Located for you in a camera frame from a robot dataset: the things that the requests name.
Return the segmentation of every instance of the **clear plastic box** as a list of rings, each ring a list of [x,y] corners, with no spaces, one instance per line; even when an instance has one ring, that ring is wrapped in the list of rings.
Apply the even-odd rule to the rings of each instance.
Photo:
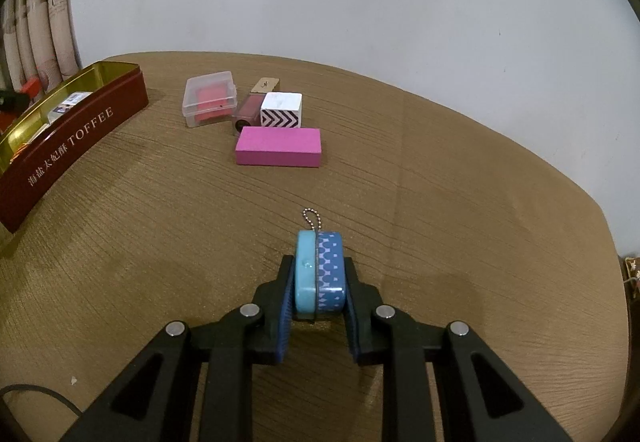
[[[231,72],[194,76],[187,80],[182,114],[188,127],[202,126],[231,117],[238,99]]]

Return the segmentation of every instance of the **keychain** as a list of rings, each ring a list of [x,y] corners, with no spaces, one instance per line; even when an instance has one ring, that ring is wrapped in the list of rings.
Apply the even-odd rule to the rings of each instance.
[[[317,226],[308,217],[316,215]],[[298,232],[294,300],[297,319],[341,313],[346,298],[344,254],[339,232],[322,230],[320,214],[310,207],[302,216],[310,231]]]

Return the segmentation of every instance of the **black chevron pattern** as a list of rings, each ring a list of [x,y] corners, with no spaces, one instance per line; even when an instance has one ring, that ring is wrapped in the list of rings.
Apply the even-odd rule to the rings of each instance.
[[[293,111],[263,109],[260,112],[260,124],[264,127],[299,127],[300,120]]]

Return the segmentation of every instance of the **white wall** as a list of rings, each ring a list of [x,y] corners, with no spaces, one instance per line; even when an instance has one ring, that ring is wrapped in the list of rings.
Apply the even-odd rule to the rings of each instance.
[[[626,0],[71,0],[82,62],[220,50],[339,66],[509,136],[640,247],[640,24]]]

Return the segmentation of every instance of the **metal pivot screw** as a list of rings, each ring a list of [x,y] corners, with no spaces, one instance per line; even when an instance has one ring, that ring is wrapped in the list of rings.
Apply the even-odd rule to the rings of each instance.
[[[247,303],[246,305],[242,305],[240,307],[240,313],[244,317],[254,317],[260,313],[260,307],[258,307],[255,303]]]
[[[184,323],[182,321],[172,321],[164,327],[164,331],[172,337],[181,335],[185,330]]]
[[[462,321],[453,321],[449,325],[449,330],[457,336],[466,336],[469,333],[469,326]]]
[[[376,316],[382,317],[383,319],[391,319],[396,315],[396,309],[390,305],[380,305],[376,308]]]

